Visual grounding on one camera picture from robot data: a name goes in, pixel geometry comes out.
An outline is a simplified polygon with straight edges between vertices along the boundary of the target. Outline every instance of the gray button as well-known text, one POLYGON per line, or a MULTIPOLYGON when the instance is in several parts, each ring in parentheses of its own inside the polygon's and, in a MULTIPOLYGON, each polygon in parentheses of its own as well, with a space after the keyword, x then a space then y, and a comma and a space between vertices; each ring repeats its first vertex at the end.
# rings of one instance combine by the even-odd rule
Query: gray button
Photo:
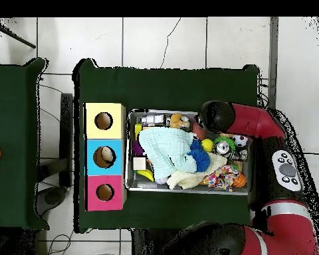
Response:
POLYGON ((289 177, 294 177, 296 175, 296 170, 293 166, 284 163, 279 167, 279 171, 285 175, 285 176, 289 176, 289 177))

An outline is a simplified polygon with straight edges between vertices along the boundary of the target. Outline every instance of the blue box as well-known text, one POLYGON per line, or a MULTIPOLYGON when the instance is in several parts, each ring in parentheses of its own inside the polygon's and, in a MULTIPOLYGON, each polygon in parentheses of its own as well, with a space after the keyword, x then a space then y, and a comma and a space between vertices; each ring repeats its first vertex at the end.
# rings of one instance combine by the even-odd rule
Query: blue box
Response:
POLYGON ((87 169, 88 176, 122 175, 123 173, 123 143, 122 139, 88 139, 87 140, 87 169), (116 156, 114 164, 109 168, 100 168, 94 162, 94 152, 99 147, 110 147, 116 156))

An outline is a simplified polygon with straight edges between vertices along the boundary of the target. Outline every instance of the pink box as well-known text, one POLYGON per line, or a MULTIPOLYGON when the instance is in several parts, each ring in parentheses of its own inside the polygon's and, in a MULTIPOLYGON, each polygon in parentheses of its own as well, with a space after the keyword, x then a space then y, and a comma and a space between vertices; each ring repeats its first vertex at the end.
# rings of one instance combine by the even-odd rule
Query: pink box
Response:
POLYGON ((87 211, 118 211, 123 209, 126 200, 126 188, 121 175, 88 176, 88 210, 87 211), (98 198, 97 188, 101 185, 112 187, 112 197, 108 201, 98 198))

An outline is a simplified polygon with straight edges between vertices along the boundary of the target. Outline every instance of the metal tray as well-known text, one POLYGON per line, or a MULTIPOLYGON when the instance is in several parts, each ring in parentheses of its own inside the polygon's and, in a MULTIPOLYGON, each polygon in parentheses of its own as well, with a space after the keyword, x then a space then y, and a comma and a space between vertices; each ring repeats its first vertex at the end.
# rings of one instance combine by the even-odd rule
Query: metal tray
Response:
POLYGON ((182 189, 180 186, 176 185, 173 190, 169 189, 167 185, 158 185, 156 182, 144 179, 142 176, 139 176, 134 173, 132 169, 132 142, 135 141, 135 132, 134 126, 137 122, 140 121, 141 117, 154 115, 154 114, 164 114, 164 116, 170 116, 172 114, 181 113, 184 116, 189 118, 190 122, 195 121, 195 116, 197 112, 173 112, 167 110, 130 110, 128 114, 127 124, 129 125, 129 133, 126 136, 126 170, 125 170, 125 184, 126 187, 131 191, 151 191, 151 192, 163 192, 163 193, 213 193, 220 195, 241 195, 247 196, 248 191, 251 190, 251 163, 253 162, 253 150, 251 145, 249 146, 249 154, 246 161, 243 162, 243 171, 242 173, 247 178, 247 184, 241 188, 233 188, 233 192, 216 190, 214 188, 209 188, 206 185, 198 185, 191 189, 182 189))

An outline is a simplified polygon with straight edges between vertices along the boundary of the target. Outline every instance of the cloth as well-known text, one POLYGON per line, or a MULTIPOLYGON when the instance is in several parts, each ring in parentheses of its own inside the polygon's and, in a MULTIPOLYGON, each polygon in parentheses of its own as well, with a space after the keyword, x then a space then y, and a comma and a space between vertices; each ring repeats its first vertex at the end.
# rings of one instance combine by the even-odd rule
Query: cloth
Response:
POLYGON ((215 170, 227 163, 227 158, 221 155, 215 155, 214 153, 208 153, 208 155, 210 157, 210 165, 205 172, 186 173, 176 171, 167 180, 169 188, 172 190, 176 185, 181 186, 182 189, 194 188, 205 176, 212 174, 215 170))
POLYGON ((153 127, 142 130, 138 135, 138 141, 154 167, 155 179, 167 177, 176 171, 196 171, 196 161, 188 155, 194 133, 175 128, 153 127))
POLYGON ((231 185, 233 179, 239 176, 239 172, 232 165, 224 165, 214 173, 206 176, 201 182, 202 185, 207 185, 209 188, 223 189, 232 192, 231 185))

